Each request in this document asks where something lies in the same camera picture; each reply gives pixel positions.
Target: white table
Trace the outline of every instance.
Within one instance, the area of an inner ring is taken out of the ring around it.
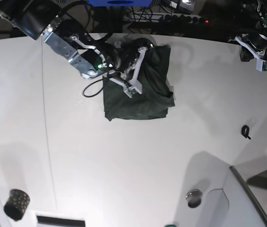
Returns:
[[[0,41],[0,72],[9,76],[0,90],[12,94],[0,96],[0,128],[10,115],[16,119],[0,133],[0,148],[21,144],[8,147],[12,158],[0,149],[6,160],[2,164],[0,158],[2,202],[7,188],[21,187],[4,175],[13,173],[17,155],[26,183],[31,182],[33,210],[77,215],[88,227],[195,226],[202,206],[189,209],[185,195],[194,187],[204,196],[222,188],[229,165],[243,162],[239,156],[249,141],[241,127],[252,122],[253,136],[267,118],[267,73],[256,71],[254,61],[240,62],[236,45],[154,37],[172,48],[168,81],[176,106],[167,118],[152,121],[109,122],[103,95],[82,97],[90,81],[50,47],[43,45],[41,56],[40,41]]]

